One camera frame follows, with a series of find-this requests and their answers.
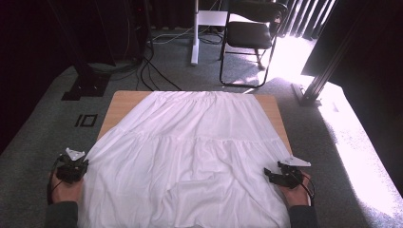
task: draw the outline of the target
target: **black chair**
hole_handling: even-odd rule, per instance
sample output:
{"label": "black chair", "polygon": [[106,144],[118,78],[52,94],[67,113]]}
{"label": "black chair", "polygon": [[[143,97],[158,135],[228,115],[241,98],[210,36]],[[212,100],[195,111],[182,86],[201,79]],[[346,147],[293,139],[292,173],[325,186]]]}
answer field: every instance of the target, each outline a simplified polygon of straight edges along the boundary
{"label": "black chair", "polygon": [[[266,83],[267,73],[276,46],[278,30],[287,17],[287,11],[287,7],[281,3],[262,0],[238,0],[230,4],[220,55],[220,82],[222,84],[258,88]],[[244,17],[249,21],[230,21],[232,15]],[[255,53],[226,51],[227,44],[232,48],[251,48]],[[269,48],[271,49],[269,63],[267,66],[263,66],[260,60]],[[260,49],[264,50],[262,54],[259,54]],[[260,85],[226,83],[222,79],[225,53],[256,55],[259,69],[266,69],[264,81]]]}

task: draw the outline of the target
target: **floor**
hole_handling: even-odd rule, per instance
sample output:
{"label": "floor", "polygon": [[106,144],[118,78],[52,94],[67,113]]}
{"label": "floor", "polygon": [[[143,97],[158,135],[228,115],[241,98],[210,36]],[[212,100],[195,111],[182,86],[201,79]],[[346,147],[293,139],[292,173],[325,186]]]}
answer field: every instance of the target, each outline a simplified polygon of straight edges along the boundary
{"label": "floor", "polygon": [[[216,36],[203,38],[218,39]],[[403,199],[343,90],[328,84],[320,96],[321,106],[307,107],[297,103],[291,84],[307,86],[313,80],[299,74],[312,43],[294,37],[278,39],[268,82],[260,89],[220,84],[217,74],[220,45],[202,43],[199,64],[191,66],[191,44],[190,39],[156,44],[151,63],[185,91],[274,95],[293,153],[312,164],[306,171],[314,177],[316,208],[322,227],[403,227]],[[238,61],[236,57],[228,60],[229,66]],[[256,69],[252,62],[250,66],[251,70]],[[231,68],[228,72],[238,73]],[[139,78],[140,72],[131,70],[113,74],[104,97],[61,101],[76,75],[71,67],[54,80],[26,124],[0,156],[0,227],[43,227],[48,171],[60,151],[67,146],[88,151],[95,144],[115,91],[148,90]],[[151,78],[160,90],[177,90],[153,67],[145,67],[144,79],[153,86]],[[86,114],[98,116],[95,125],[77,127],[77,118]]]}

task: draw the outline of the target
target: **cord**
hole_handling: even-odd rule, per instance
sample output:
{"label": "cord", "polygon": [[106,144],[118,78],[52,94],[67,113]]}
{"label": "cord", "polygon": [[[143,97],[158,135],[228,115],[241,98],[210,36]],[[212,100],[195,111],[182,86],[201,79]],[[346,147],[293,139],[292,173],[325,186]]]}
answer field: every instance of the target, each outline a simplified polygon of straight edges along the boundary
{"label": "cord", "polygon": [[314,183],[311,181],[310,178],[308,178],[306,175],[302,174],[302,176],[306,179],[308,179],[308,182],[311,183],[311,186],[313,188],[312,191],[310,191],[304,184],[303,181],[299,181],[299,179],[292,173],[290,172],[290,175],[305,189],[306,193],[308,194],[309,199],[311,200],[311,206],[315,206],[315,187]]}
{"label": "cord", "polygon": [[[216,6],[216,4],[219,2],[219,0],[216,0],[214,3],[213,3],[213,5],[210,7],[210,11],[214,8],[214,6]],[[221,9],[221,4],[222,4],[222,1],[220,0],[220,4],[219,4],[219,8],[218,8],[218,10],[220,10]],[[174,36],[173,38],[171,38],[170,40],[168,40],[168,41],[165,41],[165,42],[162,42],[162,43],[154,43],[154,44],[156,44],[156,45],[165,45],[165,44],[168,44],[169,42],[171,42],[171,41],[173,41],[173,40],[175,40],[175,39],[178,39],[179,37],[182,37],[182,36],[184,36],[184,35],[186,35],[186,33],[187,32],[189,32],[191,29],[193,29],[194,27],[192,27],[192,28],[189,28],[188,30],[186,30],[185,32],[183,32],[183,33],[181,33],[181,34],[161,34],[161,35],[159,35],[159,36],[157,36],[157,37],[155,37],[155,38],[153,38],[153,40],[157,40],[157,39],[159,39],[160,37],[164,37],[164,36]],[[205,31],[207,31],[208,29],[210,29],[210,26],[209,27],[207,27],[205,30],[203,30],[203,31],[201,31],[201,32],[199,32],[199,34],[203,34]],[[209,41],[207,41],[207,42],[204,42],[204,43],[206,43],[206,44],[216,44],[215,42],[210,42],[209,43]]]}
{"label": "cord", "polygon": [[62,180],[60,180],[60,182],[58,182],[52,189],[51,189],[51,192],[50,192],[50,194],[54,191],[54,189],[56,189],[57,188],[57,186],[59,186],[61,183],[62,183],[63,181]]}

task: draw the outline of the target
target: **wrinkled fabric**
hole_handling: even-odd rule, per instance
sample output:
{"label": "wrinkled fabric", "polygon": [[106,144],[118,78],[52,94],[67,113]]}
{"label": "wrinkled fabric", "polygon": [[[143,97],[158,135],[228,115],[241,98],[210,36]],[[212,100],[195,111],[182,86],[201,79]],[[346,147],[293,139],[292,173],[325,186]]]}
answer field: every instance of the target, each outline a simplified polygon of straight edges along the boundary
{"label": "wrinkled fabric", "polygon": [[287,157],[251,94],[153,92],[88,152],[79,227],[288,227]]}

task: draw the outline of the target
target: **white tag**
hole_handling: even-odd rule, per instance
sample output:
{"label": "white tag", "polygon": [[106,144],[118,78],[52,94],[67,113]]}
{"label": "white tag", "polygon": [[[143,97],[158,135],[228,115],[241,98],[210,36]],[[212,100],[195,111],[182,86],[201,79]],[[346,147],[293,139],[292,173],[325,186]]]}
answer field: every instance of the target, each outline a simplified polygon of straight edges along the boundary
{"label": "white tag", "polygon": [[281,161],[281,163],[287,164],[290,166],[311,166],[311,164],[309,162],[301,160],[294,156],[291,156],[290,158]]}
{"label": "white tag", "polygon": [[69,148],[66,149],[66,152],[72,161],[77,161],[86,154],[86,152],[84,152],[84,151],[79,152],[79,151],[75,151],[75,150],[70,150]]}

